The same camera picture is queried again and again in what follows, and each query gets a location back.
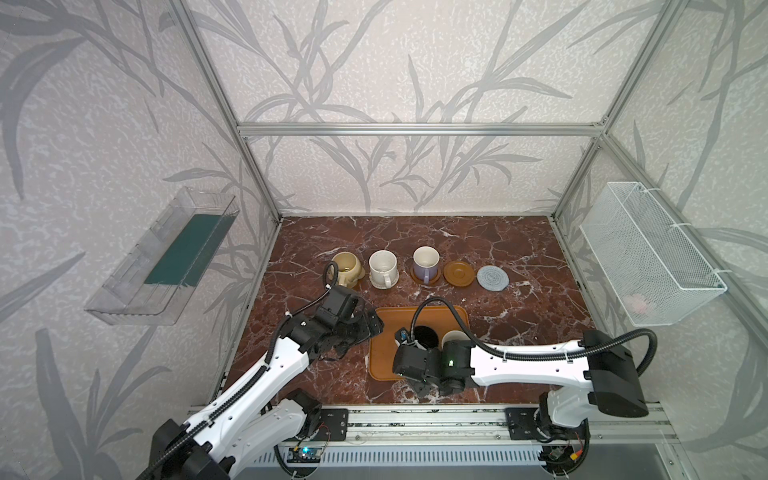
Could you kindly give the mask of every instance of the lavender mug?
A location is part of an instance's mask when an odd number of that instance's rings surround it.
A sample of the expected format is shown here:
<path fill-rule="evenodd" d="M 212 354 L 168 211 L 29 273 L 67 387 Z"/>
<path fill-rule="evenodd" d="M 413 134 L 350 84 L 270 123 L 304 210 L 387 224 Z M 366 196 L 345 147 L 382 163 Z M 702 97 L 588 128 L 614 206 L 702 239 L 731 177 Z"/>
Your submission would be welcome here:
<path fill-rule="evenodd" d="M 413 273 L 424 283 L 429 283 L 437 276 L 437 264 L 440 254 L 432 247 L 419 247 L 413 252 Z"/>

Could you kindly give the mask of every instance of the wire basket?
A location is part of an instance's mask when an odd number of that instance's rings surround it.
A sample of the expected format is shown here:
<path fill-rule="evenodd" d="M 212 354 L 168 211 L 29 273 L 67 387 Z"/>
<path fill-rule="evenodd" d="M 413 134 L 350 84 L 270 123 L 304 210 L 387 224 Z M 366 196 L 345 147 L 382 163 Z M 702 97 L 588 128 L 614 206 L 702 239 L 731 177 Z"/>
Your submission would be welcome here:
<path fill-rule="evenodd" d="M 635 326 L 671 325 L 727 290 L 638 182 L 608 182 L 581 232 Z"/>

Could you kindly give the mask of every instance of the brown saucer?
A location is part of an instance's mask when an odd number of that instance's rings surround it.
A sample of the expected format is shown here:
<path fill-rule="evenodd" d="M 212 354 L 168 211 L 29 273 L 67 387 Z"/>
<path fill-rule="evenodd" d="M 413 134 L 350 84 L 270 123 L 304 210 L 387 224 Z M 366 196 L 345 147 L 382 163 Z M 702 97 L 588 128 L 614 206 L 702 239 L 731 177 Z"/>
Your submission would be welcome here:
<path fill-rule="evenodd" d="M 411 265 L 411 270 L 409 271 L 411 274 L 411 278 L 413 278 L 413 281 L 416 282 L 419 285 L 425 285 L 425 286 L 432 286 L 437 283 L 438 280 L 440 280 L 440 277 L 442 276 L 442 268 L 439 266 L 437 267 L 437 275 L 435 275 L 435 278 L 431 279 L 429 283 L 422 282 L 417 276 L 416 273 L 413 271 L 413 265 Z"/>
<path fill-rule="evenodd" d="M 445 279 L 453 286 L 468 286 L 475 281 L 475 270 L 472 265 L 460 260 L 448 262 L 445 265 Z"/>

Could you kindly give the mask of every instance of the acrylic shelf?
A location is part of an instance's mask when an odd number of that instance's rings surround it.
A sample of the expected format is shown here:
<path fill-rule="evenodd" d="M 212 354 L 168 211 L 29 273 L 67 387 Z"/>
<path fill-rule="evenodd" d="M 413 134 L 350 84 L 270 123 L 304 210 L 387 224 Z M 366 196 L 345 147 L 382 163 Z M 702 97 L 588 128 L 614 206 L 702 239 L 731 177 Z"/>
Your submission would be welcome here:
<path fill-rule="evenodd" d="M 234 195 L 182 188 L 85 310 L 111 325 L 174 325 L 239 212 Z"/>

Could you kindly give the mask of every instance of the robotic arm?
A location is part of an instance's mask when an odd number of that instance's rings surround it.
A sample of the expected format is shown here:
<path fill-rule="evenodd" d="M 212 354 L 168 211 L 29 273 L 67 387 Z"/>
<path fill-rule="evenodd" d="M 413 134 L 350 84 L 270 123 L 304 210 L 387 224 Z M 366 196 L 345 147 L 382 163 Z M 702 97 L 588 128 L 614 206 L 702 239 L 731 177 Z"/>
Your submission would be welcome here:
<path fill-rule="evenodd" d="M 383 330 L 375 310 L 366 310 L 358 293 L 343 286 L 326 288 L 319 299 L 296 313 L 287 313 L 264 356 L 226 392 L 183 425 L 168 420 L 155 432 L 150 466 L 137 480 L 227 480 L 277 443 L 292 437 L 308 439 L 317 433 L 321 405 L 305 392 L 291 392 L 270 411 L 265 407 L 321 355 L 334 349 L 344 356 Z M 302 313 L 320 301 L 323 304 L 313 316 Z M 434 301 L 448 306 L 464 336 L 445 341 L 442 349 L 424 349 L 414 340 L 413 330 L 421 309 Z M 636 370 L 629 350 L 621 343 L 641 335 L 651 341 Z M 535 430 L 534 440 L 570 439 L 576 429 L 584 431 L 586 419 L 597 410 L 620 417 L 648 413 L 637 377 L 655 352 L 655 335 L 650 330 L 635 330 L 616 339 L 590 331 L 581 341 L 493 346 L 481 343 L 450 303 L 432 297 L 416 311 L 411 333 L 400 330 L 396 341 L 399 348 L 392 371 L 408 379 L 420 396 L 433 387 L 442 395 L 451 395 L 504 382 L 563 386 L 542 395 L 531 429 Z"/>

